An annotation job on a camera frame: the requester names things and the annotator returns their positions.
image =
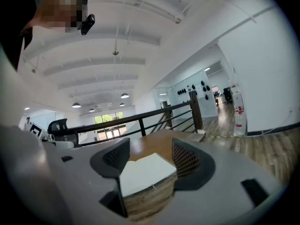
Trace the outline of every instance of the open book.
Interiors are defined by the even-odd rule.
[[[142,191],[176,172],[176,167],[153,153],[137,161],[128,161],[120,176],[123,197]]]

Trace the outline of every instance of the black railing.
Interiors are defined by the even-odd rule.
[[[88,143],[83,143],[81,144],[82,146],[87,146],[87,145],[92,145],[92,144],[96,144],[96,143],[102,143],[102,142],[106,142],[106,141],[109,141],[109,140],[113,140],[113,139],[116,139],[116,138],[121,138],[121,137],[125,137],[125,136],[128,136],[128,135],[131,135],[131,134],[135,134],[135,133],[139,133],[141,132],[142,133],[142,136],[146,136],[146,130],[149,129],[149,128],[153,128],[153,127],[156,127],[158,125],[161,125],[160,128],[162,127],[163,123],[166,123],[164,127],[166,127],[167,123],[175,118],[178,118],[186,113],[189,113],[189,112],[192,112],[192,117],[180,122],[179,124],[171,127],[170,129],[173,130],[174,128],[182,125],[183,123],[193,119],[193,123],[191,125],[189,125],[188,127],[184,128],[182,131],[186,131],[188,128],[190,128],[192,125],[194,125],[195,129],[193,132],[196,132],[197,133],[197,130],[198,129],[202,129],[201,126],[199,126],[199,124],[202,125],[202,119],[201,119],[201,114],[200,114],[200,109],[199,109],[199,104],[198,104],[198,100],[197,100],[197,97],[196,97],[196,94],[195,94],[195,91],[192,91],[189,93],[190,94],[190,97],[191,97],[191,100],[188,101],[188,102],[185,102],[185,103],[182,103],[182,104],[178,104],[178,105],[174,105],[174,106],[170,106],[170,107],[166,107],[166,108],[162,108],[162,109],[158,109],[158,110],[154,110],[154,111],[151,111],[151,112],[145,112],[145,113],[141,113],[141,114],[137,114],[137,115],[134,115],[134,116],[131,116],[131,117],[126,117],[126,118],[122,118],[122,119],[117,119],[117,120],[113,120],[113,121],[108,121],[108,122],[103,122],[103,123],[99,123],[99,124],[93,124],[93,125],[88,125],[88,126],[84,126],[84,127],[74,127],[74,128],[70,128],[68,130],[68,133],[84,133],[84,132],[89,132],[89,131],[94,131],[94,130],[98,130],[98,129],[103,129],[103,128],[107,128],[107,127],[112,127],[112,126],[116,126],[116,125],[120,125],[120,124],[124,124],[124,123],[128,123],[128,122],[132,122],[132,121],[139,121],[139,124],[140,124],[140,129],[139,130],[136,130],[136,131],[133,131],[133,132],[130,132],[130,133],[125,133],[125,134],[122,134],[120,136],[117,136],[117,137],[112,137],[112,138],[108,138],[108,139],[104,139],[104,140],[101,140],[101,141],[94,141],[94,142],[88,142]],[[174,116],[174,117],[171,117],[169,119],[166,119],[166,120],[163,120],[163,121],[160,121],[156,124],[153,124],[151,126],[148,126],[148,127],[144,127],[144,123],[143,123],[143,119],[144,118],[148,118],[148,117],[151,117],[151,116],[154,116],[154,115],[158,115],[158,114],[161,114],[161,113],[165,113],[165,112],[170,112],[174,109],[177,109],[177,108],[181,108],[181,107],[184,107],[184,106],[187,106],[189,105],[191,107],[191,110],[188,110],[186,112],[183,112],[177,116]]]

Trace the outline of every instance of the white ceiling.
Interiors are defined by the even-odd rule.
[[[86,36],[35,27],[24,61],[37,65],[83,107],[113,103],[115,108],[124,101],[123,92],[130,95],[124,101],[130,106],[141,69],[190,16],[195,2],[199,0],[89,0],[96,23]],[[113,56],[117,27],[120,53]]]

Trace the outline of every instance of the person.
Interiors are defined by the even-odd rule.
[[[30,131],[30,128],[31,128],[30,117],[27,117],[27,118],[26,118],[26,122],[25,122],[25,124],[24,124],[23,130],[24,130],[24,131]]]
[[[7,58],[17,70],[24,40],[24,49],[32,40],[32,28],[80,29],[87,18],[88,0],[0,0],[2,18],[0,42]]]

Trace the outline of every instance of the white paper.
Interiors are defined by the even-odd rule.
[[[142,191],[176,172],[176,167],[153,153],[126,163],[120,176],[123,197]]]

